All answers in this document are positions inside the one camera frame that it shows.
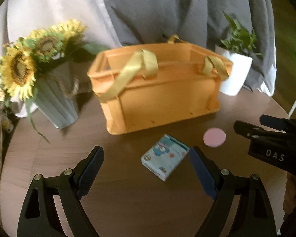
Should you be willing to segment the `pink round puff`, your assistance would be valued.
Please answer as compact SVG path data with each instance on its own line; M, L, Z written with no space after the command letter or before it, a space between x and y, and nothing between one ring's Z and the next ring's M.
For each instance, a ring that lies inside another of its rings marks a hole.
M225 140L226 134L220 128L209 128L203 137L204 144L212 148L221 146Z

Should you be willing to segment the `blue cartoon tissue pack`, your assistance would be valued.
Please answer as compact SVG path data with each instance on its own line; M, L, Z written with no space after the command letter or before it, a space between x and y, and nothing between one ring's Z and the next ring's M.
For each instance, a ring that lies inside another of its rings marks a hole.
M188 152L187 145L166 134L141 157L141 163L166 181Z

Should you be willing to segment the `white plant pot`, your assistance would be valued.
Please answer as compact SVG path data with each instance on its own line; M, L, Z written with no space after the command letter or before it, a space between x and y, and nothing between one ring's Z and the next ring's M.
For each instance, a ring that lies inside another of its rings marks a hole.
M249 74L253 59L237 53L232 53L219 46L215 46L215 53L233 62L229 78L220 86L220 92L228 96L236 96L244 85Z

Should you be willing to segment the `green leafy plant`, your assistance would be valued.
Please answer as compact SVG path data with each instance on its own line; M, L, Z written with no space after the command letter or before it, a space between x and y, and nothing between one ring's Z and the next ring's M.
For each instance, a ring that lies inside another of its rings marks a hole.
M236 18L222 11L225 19L229 23L229 30L226 39L221 39L221 47L231 53L240 54L247 57L258 56L261 59L264 55L257 51L257 36L253 28L248 31Z

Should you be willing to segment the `grey ribbed vase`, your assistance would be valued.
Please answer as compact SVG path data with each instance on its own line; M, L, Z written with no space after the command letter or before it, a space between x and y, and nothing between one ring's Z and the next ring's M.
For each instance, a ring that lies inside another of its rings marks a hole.
M72 125L78 119L76 94L79 80L70 62L59 65L36 81L37 108L58 129Z

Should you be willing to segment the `sunflower bouquet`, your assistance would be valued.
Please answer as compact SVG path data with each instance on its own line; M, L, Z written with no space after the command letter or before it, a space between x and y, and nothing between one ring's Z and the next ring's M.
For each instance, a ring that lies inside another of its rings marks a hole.
M38 109L36 81L65 62L71 63L80 89L81 81L74 65L91 62L108 49L86 41L86 29L79 20L68 19L49 28L34 29L28 36L6 43L0 56L0 111L11 113L15 99L24 105L25 116L34 126L31 114Z

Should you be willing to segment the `orange plastic crate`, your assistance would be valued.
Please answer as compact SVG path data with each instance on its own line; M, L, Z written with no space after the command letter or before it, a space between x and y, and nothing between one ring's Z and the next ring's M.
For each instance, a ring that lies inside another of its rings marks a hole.
M88 77L108 133L120 135L217 112L231 69L227 58L172 35L102 51Z

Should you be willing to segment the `grey curtain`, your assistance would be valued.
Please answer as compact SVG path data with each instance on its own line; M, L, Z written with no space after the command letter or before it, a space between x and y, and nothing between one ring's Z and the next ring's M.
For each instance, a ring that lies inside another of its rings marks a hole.
M257 36L245 87L272 96L276 80L275 26L271 0L104 0L121 45L163 43L173 34L214 50L227 37L225 15Z

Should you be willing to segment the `pale pink curtain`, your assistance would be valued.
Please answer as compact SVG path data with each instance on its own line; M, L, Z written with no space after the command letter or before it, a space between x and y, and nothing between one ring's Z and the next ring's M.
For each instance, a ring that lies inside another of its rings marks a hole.
M86 39L109 48L121 43L110 18L110 0L5 0L0 6L0 56L3 45L48 28L60 21L76 19L87 26Z

